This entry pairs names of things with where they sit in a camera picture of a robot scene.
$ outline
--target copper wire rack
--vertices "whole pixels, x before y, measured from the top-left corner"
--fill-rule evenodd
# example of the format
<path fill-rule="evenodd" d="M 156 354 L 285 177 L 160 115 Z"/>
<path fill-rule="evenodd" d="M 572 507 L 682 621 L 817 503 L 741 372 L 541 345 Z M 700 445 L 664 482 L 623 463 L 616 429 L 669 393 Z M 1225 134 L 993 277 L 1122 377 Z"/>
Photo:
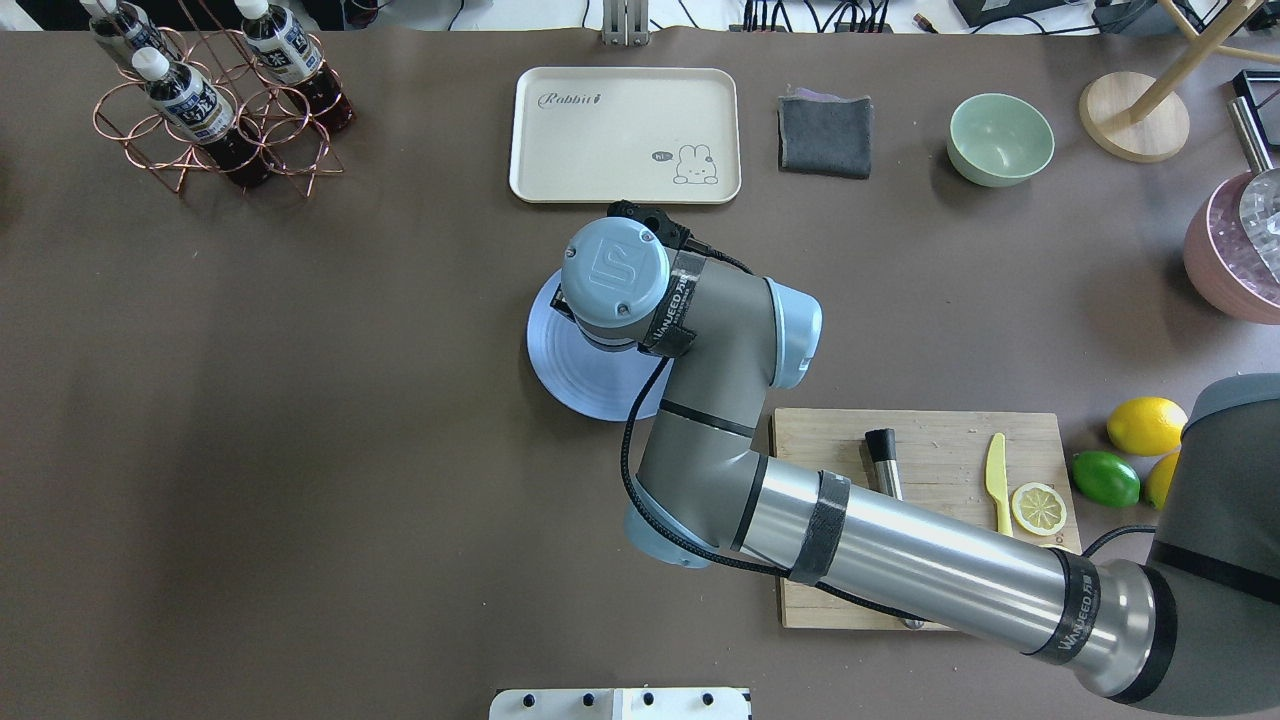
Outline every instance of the copper wire rack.
<path fill-rule="evenodd" d="M 178 0 L 178 4 L 192 27 L 202 27 L 188 0 Z M 328 128 L 316 119 L 329 108 L 311 108 L 302 92 L 268 79 L 246 45 L 244 35 L 223 27 L 205 0 L 195 0 L 195 5 L 218 29 L 188 35 L 159 29 L 182 54 L 183 61 L 204 73 L 236 109 L 232 127 L 246 122 L 257 131 L 257 140 L 246 137 L 257 146 L 256 152 L 236 168 L 218 168 L 198 145 L 175 135 L 151 106 L 142 78 L 123 69 L 124 82 L 108 90 L 93 105 L 93 129 L 119 143 L 131 165 L 150 173 L 174 195 L 182 195 L 191 173 L 225 174 L 261 156 L 273 174 L 284 176 L 298 195 L 311 197 L 316 178 L 344 170 Z M 320 45 L 314 35 L 310 37 Z M 340 101 L 339 94 L 333 105 Z"/>

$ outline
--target brown table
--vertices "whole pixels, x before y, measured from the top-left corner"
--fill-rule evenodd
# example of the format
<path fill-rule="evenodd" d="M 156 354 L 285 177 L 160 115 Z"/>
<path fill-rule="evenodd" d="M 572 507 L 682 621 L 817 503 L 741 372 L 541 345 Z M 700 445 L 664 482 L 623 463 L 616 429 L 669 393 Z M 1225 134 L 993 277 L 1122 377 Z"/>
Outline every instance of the brown table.
<path fill-rule="evenodd" d="M 826 307 L 808 379 L 765 410 L 1051 411 L 1070 452 L 1103 446 L 1120 400 L 1189 407 L 1276 369 L 1280 331 L 1213 310 L 1180 261 L 1196 208 L 1245 169 L 1222 111 L 1240 63 L 1192 76 L 1187 149 L 1142 167 L 1075 102 L 1176 41 L 325 42 L 361 117 L 347 174 L 306 202 L 212 177 L 169 196 L 90 129 L 114 81 L 87 36 L 0 42 L 4 716 L 463 719 L 499 688 L 645 683 L 748 685 L 760 719 L 1146 716 L 957 634 L 783 630 L 771 580 L 631 550 L 620 427 L 547 395 L 522 340 L 603 208 L 509 192 L 512 99 L 541 64 L 723 68 L 742 191 L 671 210 Z M 777 170 L 788 83 L 873 97 L 870 179 Z M 1042 176 L 991 191 L 948 167 L 950 110 L 980 91 L 1050 119 Z M 1085 539 L 1155 519 L 1078 507 Z"/>

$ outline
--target green bowl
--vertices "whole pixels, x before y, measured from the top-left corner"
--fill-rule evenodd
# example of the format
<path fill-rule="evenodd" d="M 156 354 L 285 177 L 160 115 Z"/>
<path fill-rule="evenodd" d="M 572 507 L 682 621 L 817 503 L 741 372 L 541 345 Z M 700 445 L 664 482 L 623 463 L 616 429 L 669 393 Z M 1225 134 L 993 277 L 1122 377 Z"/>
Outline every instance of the green bowl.
<path fill-rule="evenodd" d="M 1053 131 L 1025 100 L 998 92 L 974 95 L 951 113 L 947 156 L 969 181 L 1009 187 L 1048 165 Z"/>

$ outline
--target cutting board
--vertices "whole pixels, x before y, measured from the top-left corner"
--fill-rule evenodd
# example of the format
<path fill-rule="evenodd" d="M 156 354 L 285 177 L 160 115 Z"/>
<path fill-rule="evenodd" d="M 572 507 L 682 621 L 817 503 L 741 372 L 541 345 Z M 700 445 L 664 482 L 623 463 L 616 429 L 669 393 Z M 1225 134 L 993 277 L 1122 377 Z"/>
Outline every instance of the cutting board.
<path fill-rule="evenodd" d="M 1079 553 L 1075 506 L 1068 483 L 1057 416 L 1048 413 L 950 413 L 919 410 L 773 411 L 773 455 L 814 470 L 831 470 L 876 488 L 863 433 L 893 428 L 902 495 L 908 502 L 965 523 L 996 529 L 996 506 L 983 484 L 987 446 L 1005 433 L 1009 493 L 1024 483 L 1044 483 L 1066 501 L 1066 527 L 1056 537 L 1028 533 L 1016 521 L 1014 537 L 1034 544 L 1055 543 Z M 781 580 L 785 628 L 906 630 L 888 615 L 837 600 L 809 585 Z M 924 629 L 946 630 L 927 623 Z"/>

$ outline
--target light blue cap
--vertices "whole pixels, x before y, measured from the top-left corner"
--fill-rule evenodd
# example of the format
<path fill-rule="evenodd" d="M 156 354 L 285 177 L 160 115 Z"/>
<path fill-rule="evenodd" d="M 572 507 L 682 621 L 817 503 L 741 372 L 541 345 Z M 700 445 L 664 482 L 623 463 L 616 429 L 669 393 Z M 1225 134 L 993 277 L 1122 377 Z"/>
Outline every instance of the light blue cap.
<path fill-rule="evenodd" d="M 649 228 L 627 218 L 600 218 L 568 241 L 561 284 L 579 320 L 622 328 L 658 306 L 669 274 L 667 250 Z"/>
<path fill-rule="evenodd" d="M 1183 436 L 1197 421 L 1215 413 L 1268 400 L 1280 400 L 1280 373 L 1236 375 L 1217 380 L 1201 391 L 1196 398 L 1196 407 L 1192 409 L 1192 416 L 1183 428 Z"/>
<path fill-rule="evenodd" d="M 778 352 L 771 387 L 790 389 L 800 384 L 822 337 L 822 305 L 810 295 L 764 278 L 773 296 L 773 324 Z"/>
<path fill-rule="evenodd" d="M 654 501 L 654 498 L 645 492 L 639 483 L 636 483 L 635 488 L 640 495 L 640 502 L 644 503 L 645 510 L 652 512 L 659 523 L 667 527 L 667 529 L 708 552 L 716 551 L 716 548 L 703 542 L 701 538 L 694 533 L 690 533 L 684 525 L 680 524 L 680 521 L 672 518 L 669 512 L 663 510 L 662 506 L 658 505 L 658 502 Z M 709 560 L 704 560 L 691 552 L 686 552 L 667 538 L 662 537 L 658 530 L 649 527 L 649 523 L 640 516 L 635 505 L 627 506 L 627 516 L 622 520 L 622 529 L 626 532 L 627 539 L 631 541 L 631 544 L 634 544 L 636 550 L 649 557 L 653 557 L 654 560 L 662 560 L 668 565 L 680 565 L 692 570 L 700 570 L 710 565 Z"/>

